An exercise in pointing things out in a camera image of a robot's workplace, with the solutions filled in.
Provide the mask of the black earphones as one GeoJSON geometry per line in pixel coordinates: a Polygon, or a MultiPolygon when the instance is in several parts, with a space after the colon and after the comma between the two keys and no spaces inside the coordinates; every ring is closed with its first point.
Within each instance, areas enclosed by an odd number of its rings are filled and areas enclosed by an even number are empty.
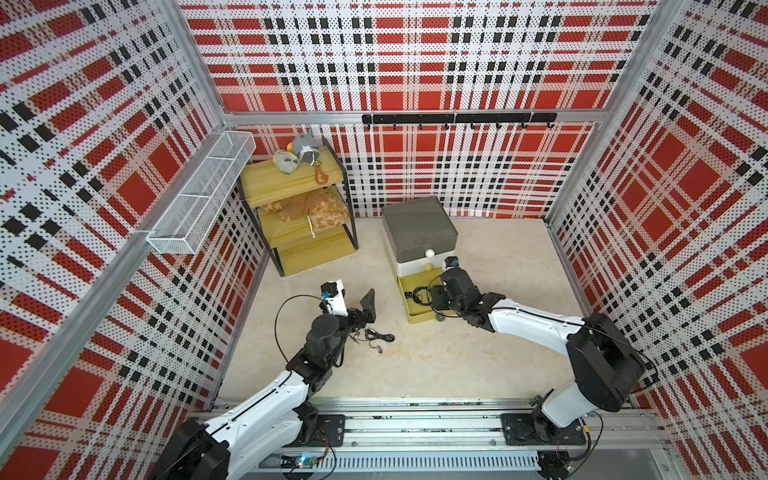
{"type": "Polygon", "coordinates": [[[372,328],[366,328],[364,335],[368,346],[379,354],[383,353],[382,343],[393,343],[395,341],[393,334],[380,333],[372,328]]]}
{"type": "Polygon", "coordinates": [[[430,286],[418,286],[412,291],[404,293],[406,299],[412,300],[415,304],[432,307],[432,295],[430,286]]]}
{"type": "Polygon", "coordinates": [[[349,338],[356,343],[366,343],[368,341],[367,335],[364,329],[352,332],[349,338]]]}

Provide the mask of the white drawer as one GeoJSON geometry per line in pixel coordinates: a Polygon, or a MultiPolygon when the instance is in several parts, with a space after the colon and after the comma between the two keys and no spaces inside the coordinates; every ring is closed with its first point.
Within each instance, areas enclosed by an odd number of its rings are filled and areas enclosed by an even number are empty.
{"type": "Polygon", "coordinates": [[[444,269],[446,267],[446,260],[449,257],[454,256],[454,250],[438,253],[435,250],[428,249],[416,260],[411,260],[405,263],[395,263],[394,271],[397,277],[407,277],[421,272],[444,269]]]}

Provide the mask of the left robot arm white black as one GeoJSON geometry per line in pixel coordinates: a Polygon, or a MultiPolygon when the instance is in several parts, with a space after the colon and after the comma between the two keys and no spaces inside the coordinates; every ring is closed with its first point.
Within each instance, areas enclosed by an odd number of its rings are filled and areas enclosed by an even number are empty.
{"type": "Polygon", "coordinates": [[[321,314],[304,346],[274,381],[239,405],[208,420],[188,419],[173,433],[150,479],[240,479],[270,454],[318,430],[313,395],[343,364],[350,335],[375,322],[375,291],[359,309],[344,299],[341,281],[321,286],[321,314]]]}

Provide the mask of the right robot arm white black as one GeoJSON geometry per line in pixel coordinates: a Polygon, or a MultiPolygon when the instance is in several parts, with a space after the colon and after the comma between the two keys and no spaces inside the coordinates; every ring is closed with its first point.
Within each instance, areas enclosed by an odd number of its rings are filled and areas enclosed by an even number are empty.
{"type": "Polygon", "coordinates": [[[417,299],[436,312],[452,311],[469,325],[522,338],[570,362],[573,379],[536,401],[533,423],[545,432],[564,429],[597,410],[616,412],[646,372],[646,362],[607,316],[563,316],[482,293],[469,274],[451,267],[417,299]]]}

